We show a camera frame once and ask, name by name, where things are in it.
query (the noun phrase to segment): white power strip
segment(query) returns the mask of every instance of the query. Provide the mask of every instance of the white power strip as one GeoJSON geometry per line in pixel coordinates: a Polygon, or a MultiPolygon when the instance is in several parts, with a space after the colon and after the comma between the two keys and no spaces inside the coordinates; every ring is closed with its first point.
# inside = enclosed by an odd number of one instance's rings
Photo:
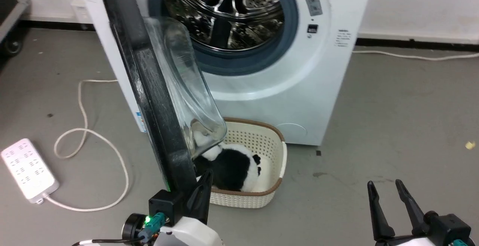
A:
{"type": "Polygon", "coordinates": [[[43,203],[60,185],[29,139],[22,139],[1,152],[1,157],[30,203],[43,203]]]}

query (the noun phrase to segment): baseboard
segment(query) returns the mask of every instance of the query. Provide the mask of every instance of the baseboard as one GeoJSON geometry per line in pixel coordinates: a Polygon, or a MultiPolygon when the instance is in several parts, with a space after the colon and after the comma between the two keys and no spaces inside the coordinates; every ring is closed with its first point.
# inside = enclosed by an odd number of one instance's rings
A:
{"type": "Polygon", "coordinates": [[[400,40],[400,41],[416,41],[416,42],[431,42],[431,43],[454,43],[464,45],[479,45],[479,34],[447,34],[447,33],[417,33],[417,32],[403,32],[403,31],[367,31],[361,30],[358,33],[358,38],[366,39],[381,39],[381,40],[400,40]]]}
{"type": "Polygon", "coordinates": [[[55,16],[41,16],[32,15],[29,13],[23,14],[21,17],[24,21],[44,21],[44,22],[61,22],[61,23],[78,23],[75,15],[55,15],[55,16]]]}
{"type": "MultiPolygon", "coordinates": [[[[45,28],[56,30],[73,30],[73,31],[94,31],[93,24],[79,24],[76,22],[61,22],[61,21],[33,21],[22,20],[18,24],[19,27],[24,28],[45,28]]],[[[434,50],[454,50],[454,51],[472,51],[479,52],[479,45],[472,43],[458,43],[458,39],[453,38],[405,38],[405,36],[392,36],[390,34],[371,34],[359,33],[359,38],[356,40],[356,45],[359,46],[386,46],[392,48],[417,48],[417,49],[434,49],[434,50]],[[418,39],[429,39],[431,41],[418,41],[418,39]],[[445,39],[455,40],[455,42],[443,42],[445,39]]]]}

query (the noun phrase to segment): laundry basket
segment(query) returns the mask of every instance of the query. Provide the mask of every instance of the laundry basket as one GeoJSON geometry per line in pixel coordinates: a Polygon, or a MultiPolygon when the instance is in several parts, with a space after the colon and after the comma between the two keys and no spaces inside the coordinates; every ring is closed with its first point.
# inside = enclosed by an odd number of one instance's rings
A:
{"type": "Polygon", "coordinates": [[[287,149],[279,130],[266,123],[225,118],[225,143],[242,144],[261,157],[261,173],[253,192],[211,190],[210,203],[228,207],[257,209],[267,205],[283,179],[287,149]]]}

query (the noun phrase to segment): stainless steel drum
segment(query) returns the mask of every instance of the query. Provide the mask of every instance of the stainless steel drum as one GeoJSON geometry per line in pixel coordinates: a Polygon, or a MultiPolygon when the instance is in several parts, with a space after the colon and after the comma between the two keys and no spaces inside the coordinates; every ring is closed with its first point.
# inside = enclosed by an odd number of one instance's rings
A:
{"type": "Polygon", "coordinates": [[[284,14],[279,0],[164,0],[169,15],[191,38],[212,50],[257,48],[280,34],[284,14]]]}

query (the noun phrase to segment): concrete floor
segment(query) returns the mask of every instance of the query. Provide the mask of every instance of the concrete floor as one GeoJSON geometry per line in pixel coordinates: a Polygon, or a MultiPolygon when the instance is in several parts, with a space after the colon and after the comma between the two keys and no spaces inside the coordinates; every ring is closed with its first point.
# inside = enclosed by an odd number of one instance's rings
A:
{"type": "MultiPolygon", "coordinates": [[[[386,49],[443,56],[456,52],[386,49]]],[[[0,72],[0,149],[28,137],[61,183],[53,196],[77,207],[109,204],[124,178],[113,151],[90,137],[79,154],[57,159],[53,143],[82,127],[77,84],[113,79],[95,33],[31,30],[24,50],[0,72]]],[[[259,210],[212,205],[209,225],[228,246],[372,245],[366,182],[376,183],[388,222],[409,234],[394,179],[400,178],[426,212],[455,213],[478,239],[478,60],[427,62],[384,55],[353,55],[326,139],[314,147],[289,146],[282,186],[259,210]]],[[[127,158],[133,178],[127,197],[102,212],[80,213],[29,204],[0,164],[0,237],[3,245],[65,246],[114,239],[133,212],[164,187],[147,135],[140,133],[117,84],[87,84],[84,104],[98,131],[127,158]]],[[[67,137],[71,152],[80,134],[67,137]]]]}

